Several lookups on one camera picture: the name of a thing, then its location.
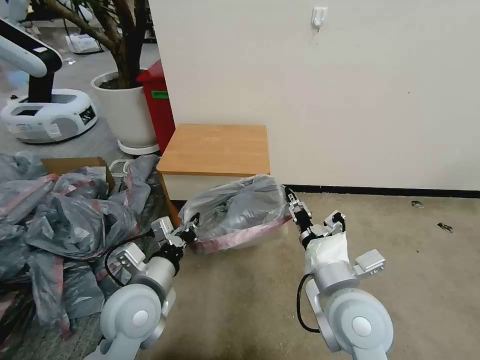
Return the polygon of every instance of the plastic bin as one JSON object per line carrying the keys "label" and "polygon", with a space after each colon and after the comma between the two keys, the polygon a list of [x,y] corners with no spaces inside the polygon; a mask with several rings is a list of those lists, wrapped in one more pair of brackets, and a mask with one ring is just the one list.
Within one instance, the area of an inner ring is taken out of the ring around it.
{"label": "plastic bin", "polygon": [[142,72],[136,80],[143,85],[151,122],[160,153],[163,154],[174,134],[175,123],[161,61],[158,60],[148,70]]}

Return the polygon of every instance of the pile of plastic bags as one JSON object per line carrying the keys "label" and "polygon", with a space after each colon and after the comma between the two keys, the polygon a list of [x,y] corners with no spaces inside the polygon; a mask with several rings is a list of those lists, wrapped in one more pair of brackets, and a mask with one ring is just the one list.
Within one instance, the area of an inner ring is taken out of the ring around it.
{"label": "pile of plastic bags", "polygon": [[[20,316],[11,311],[20,298],[34,303],[41,325],[59,326],[64,333],[70,319],[102,310],[104,293],[112,292],[102,256],[142,230],[151,189],[159,186],[158,159],[145,155],[131,161],[123,179],[126,190],[108,197],[104,167],[57,176],[47,174],[35,154],[0,154],[2,327],[15,326],[7,320]],[[26,312],[28,306],[21,308]],[[0,332],[0,344],[6,337]]]}

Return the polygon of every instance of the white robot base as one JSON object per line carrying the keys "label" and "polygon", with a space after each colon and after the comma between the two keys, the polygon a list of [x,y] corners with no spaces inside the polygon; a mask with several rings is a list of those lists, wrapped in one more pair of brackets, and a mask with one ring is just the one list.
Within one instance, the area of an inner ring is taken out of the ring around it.
{"label": "white robot base", "polygon": [[86,93],[53,89],[51,94],[51,102],[27,102],[27,96],[10,101],[0,111],[0,119],[13,136],[31,144],[64,141],[97,122],[97,109]]}

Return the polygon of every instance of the black baseboard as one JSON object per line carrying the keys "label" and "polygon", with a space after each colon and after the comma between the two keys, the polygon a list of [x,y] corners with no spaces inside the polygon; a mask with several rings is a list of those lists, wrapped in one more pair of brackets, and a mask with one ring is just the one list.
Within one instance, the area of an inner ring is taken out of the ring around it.
{"label": "black baseboard", "polygon": [[356,187],[356,186],[319,186],[319,185],[285,185],[296,193],[333,193],[390,195],[408,197],[468,198],[480,199],[478,190],[442,190],[398,187]]}

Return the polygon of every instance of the white wall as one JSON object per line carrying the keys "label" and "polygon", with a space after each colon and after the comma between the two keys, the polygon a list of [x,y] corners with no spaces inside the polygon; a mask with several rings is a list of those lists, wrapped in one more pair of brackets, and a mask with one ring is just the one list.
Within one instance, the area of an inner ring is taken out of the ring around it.
{"label": "white wall", "polygon": [[281,182],[480,190],[480,2],[150,8],[175,122],[266,124]]}

